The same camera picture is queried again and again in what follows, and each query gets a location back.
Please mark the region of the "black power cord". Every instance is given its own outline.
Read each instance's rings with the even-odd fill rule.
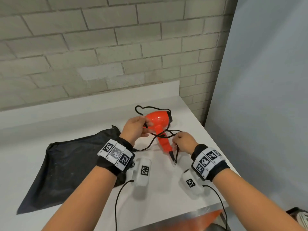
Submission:
[[[116,205],[117,205],[117,203],[118,203],[118,198],[119,198],[119,195],[120,195],[120,193],[121,193],[121,190],[123,189],[123,187],[127,184],[127,183],[129,183],[129,182],[133,182],[134,180],[129,180],[129,181],[127,181],[127,182],[125,182],[124,183],[124,185],[121,187],[121,189],[120,189],[120,191],[119,191],[119,193],[118,193],[118,196],[117,196],[117,198],[116,198],[116,202],[115,202],[115,220],[116,220]]]
[[[140,105],[137,105],[137,106],[135,107],[135,111],[136,111],[136,113],[138,113],[138,114],[141,115],[141,116],[143,116],[143,114],[142,114],[141,112],[138,112],[138,110],[137,110],[138,107],[141,108],[141,109],[152,108],[152,109],[156,109],[156,110],[163,110],[163,111],[170,112],[170,118],[169,118],[169,121],[168,121],[168,126],[167,126],[167,128],[166,128],[164,131],[160,132],[160,133],[157,134],[157,135],[151,133],[151,135],[153,135],[153,136],[155,136],[155,137],[152,139],[151,143],[150,143],[146,148],[141,149],[141,150],[133,149],[133,151],[145,151],[145,150],[147,150],[147,149],[152,145],[152,143],[154,142],[154,140],[155,140],[157,137],[163,138],[163,139],[169,139],[169,138],[175,136],[175,134],[173,133],[174,131],[181,132],[181,131],[179,131],[179,130],[169,130],[170,123],[171,123],[171,110],[170,110],[170,109],[160,109],[160,108],[156,108],[156,107],[153,107],[153,106],[142,107],[142,106],[140,106]],[[177,157],[178,157],[178,154],[179,154],[179,147],[178,147],[178,146],[176,146],[176,147],[177,147],[177,149],[176,149],[176,156],[175,156],[175,158],[174,158],[173,152],[172,152],[172,151],[169,152],[169,155],[170,155],[171,159],[173,160],[174,164],[177,164]]]
[[[225,207],[224,207],[224,205],[223,205],[223,203],[222,203],[222,200],[221,200],[221,198],[220,198],[220,196],[219,196],[219,194],[216,192],[216,190],[214,190],[214,188],[213,187],[211,187],[211,186],[208,186],[208,185],[202,185],[203,187],[210,187],[216,194],[217,194],[217,196],[218,196],[218,198],[219,198],[219,200],[220,200],[220,202],[221,202],[221,206],[222,206],[222,208],[223,208],[223,210],[224,210],[224,212],[225,212],[225,215],[226,215],[226,231],[228,230],[228,216],[227,216],[227,213],[226,213],[226,210],[225,210]]]

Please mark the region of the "person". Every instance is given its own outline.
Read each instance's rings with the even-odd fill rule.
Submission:
[[[120,138],[134,146],[139,137],[152,133],[150,129],[143,128],[144,123],[153,125],[143,116],[129,119]],[[172,141],[181,151],[190,155],[198,146],[196,140],[186,132],[177,133]],[[42,230],[94,230],[115,181],[114,173],[95,166]],[[291,216],[231,169],[223,169],[212,181],[247,231],[304,231]]]

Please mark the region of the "brick wall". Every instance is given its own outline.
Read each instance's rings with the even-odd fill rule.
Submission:
[[[180,80],[203,120],[237,0],[0,0],[0,109]]]

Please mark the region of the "black bag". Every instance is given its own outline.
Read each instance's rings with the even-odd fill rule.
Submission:
[[[45,159],[17,214],[33,212],[62,204],[95,167],[97,153],[109,139],[115,140],[117,127],[76,140],[51,143]],[[116,186],[125,183],[126,175],[119,174]]]

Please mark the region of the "black wristband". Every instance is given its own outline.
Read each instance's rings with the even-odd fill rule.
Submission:
[[[192,153],[192,161],[195,161],[195,159],[197,158],[197,156],[207,148],[207,146],[203,143],[198,144],[195,147],[195,151]]]
[[[121,137],[117,137],[115,139],[115,141],[117,141],[119,144],[121,144],[122,146],[124,146],[127,150],[129,151],[133,151],[133,145],[130,144],[128,141],[126,141],[125,139],[122,139]]]
[[[221,171],[223,171],[226,168],[230,168],[225,161],[219,162],[217,165],[215,165],[209,172],[208,176],[206,177],[207,180],[213,181],[214,177],[219,174]]]
[[[118,176],[122,171],[119,170],[113,163],[106,160],[106,158],[99,156],[96,162],[96,165],[102,168],[105,168],[112,172],[114,175]]]

